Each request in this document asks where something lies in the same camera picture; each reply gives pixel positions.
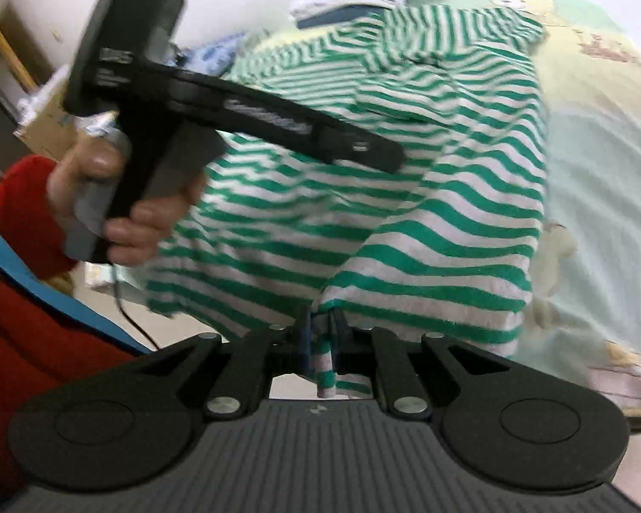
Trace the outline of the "red sleeve forearm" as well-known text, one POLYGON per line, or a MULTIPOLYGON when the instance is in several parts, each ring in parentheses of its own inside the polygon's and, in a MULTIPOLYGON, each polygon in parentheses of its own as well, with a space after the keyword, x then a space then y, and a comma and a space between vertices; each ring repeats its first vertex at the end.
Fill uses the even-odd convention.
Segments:
POLYGON ((72 270, 65 232, 52 215, 47 182, 56 162, 30 155, 13 165, 0 182, 0 235, 39 279, 72 270))

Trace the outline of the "person left hand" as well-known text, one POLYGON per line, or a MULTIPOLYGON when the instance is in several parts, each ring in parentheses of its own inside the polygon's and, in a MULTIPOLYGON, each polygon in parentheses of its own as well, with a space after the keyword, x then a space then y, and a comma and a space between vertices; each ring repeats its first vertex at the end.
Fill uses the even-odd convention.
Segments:
MULTIPOLYGON (((61 228, 68 229, 73 222, 75 198, 82 186, 118 176, 124 164, 125 159, 109 142, 78 131, 75 144, 49 175, 46 197, 50 215, 61 228)), ((109 242, 109 261, 123 266, 150 261, 157 253, 159 242, 165 240, 176 222, 198 203, 206 183, 207 175, 200 173, 173 195, 139 201, 125 217, 107 220, 104 237, 109 242)))

